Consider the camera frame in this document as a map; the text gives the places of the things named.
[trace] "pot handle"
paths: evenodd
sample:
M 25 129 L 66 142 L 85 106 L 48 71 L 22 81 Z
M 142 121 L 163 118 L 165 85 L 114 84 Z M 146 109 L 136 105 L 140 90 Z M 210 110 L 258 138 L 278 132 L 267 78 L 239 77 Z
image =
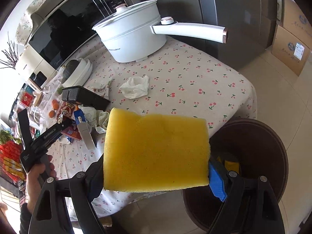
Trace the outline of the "pot handle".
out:
M 228 30 L 222 26 L 196 23 L 178 23 L 177 21 L 174 21 L 168 25 L 158 23 L 151 26 L 151 28 L 154 34 L 188 36 L 212 40 L 219 43 L 226 43 L 228 38 Z

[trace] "cherry print tablecloth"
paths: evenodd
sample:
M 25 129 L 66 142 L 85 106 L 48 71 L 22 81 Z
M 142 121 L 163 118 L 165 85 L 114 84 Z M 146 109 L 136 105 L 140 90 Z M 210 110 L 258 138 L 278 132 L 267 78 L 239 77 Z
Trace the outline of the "cherry print tablecloth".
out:
M 95 37 L 73 55 L 93 63 L 93 71 L 84 87 L 91 89 L 110 82 L 109 100 L 113 107 L 140 115 L 161 113 L 204 118 L 212 136 L 231 117 L 255 119 L 256 93 L 252 84 L 240 73 L 208 54 L 168 37 L 166 44 L 141 62 L 118 63 Z M 148 95 L 126 99 L 119 87 L 131 76 L 148 76 Z M 70 178 L 85 171 L 103 153 L 105 134 L 99 135 L 96 151 L 88 151 L 82 141 L 71 145 L 56 142 L 49 153 L 59 178 Z M 128 203 L 157 193 L 123 193 L 103 190 L 93 201 L 98 216 L 120 210 Z M 75 214 L 68 199 L 72 220 Z

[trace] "lid knob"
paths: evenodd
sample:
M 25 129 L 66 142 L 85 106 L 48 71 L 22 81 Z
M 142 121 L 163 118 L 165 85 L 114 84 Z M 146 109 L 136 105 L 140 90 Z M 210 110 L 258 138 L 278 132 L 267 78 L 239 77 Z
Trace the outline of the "lid knob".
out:
M 169 25 L 174 22 L 174 19 L 172 17 L 163 17 L 160 22 L 162 25 Z
M 126 3 L 123 4 L 119 4 L 118 6 L 116 6 L 114 9 L 116 10 L 116 13 L 121 13 L 123 11 L 126 11 L 128 8 L 126 7 Z

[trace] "tiled floor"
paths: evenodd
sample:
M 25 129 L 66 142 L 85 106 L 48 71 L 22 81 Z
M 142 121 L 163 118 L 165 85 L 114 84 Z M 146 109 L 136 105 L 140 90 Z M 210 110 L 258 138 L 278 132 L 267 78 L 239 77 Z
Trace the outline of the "tiled floor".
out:
M 285 231 L 298 232 L 312 209 L 312 56 L 300 76 L 264 52 L 239 71 L 255 86 L 258 120 L 273 128 L 287 149 L 289 176 L 280 202 Z M 185 212 L 181 191 L 128 205 L 116 214 L 130 234 L 202 234 Z

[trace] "black container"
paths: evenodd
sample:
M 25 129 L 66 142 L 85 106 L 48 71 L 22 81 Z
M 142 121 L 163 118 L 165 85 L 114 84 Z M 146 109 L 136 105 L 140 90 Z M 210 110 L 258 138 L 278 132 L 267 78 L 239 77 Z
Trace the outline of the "black container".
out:
M 281 139 L 269 126 L 254 119 L 233 119 L 220 128 L 209 143 L 215 159 L 230 153 L 238 160 L 242 177 L 266 176 L 280 201 L 288 178 L 288 159 Z M 184 189 L 182 197 L 188 216 L 209 232 L 222 204 L 210 186 Z
M 94 107 L 96 110 L 105 111 L 110 101 L 89 91 L 82 86 L 72 86 L 63 89 L 62 100 L 73 105 Z

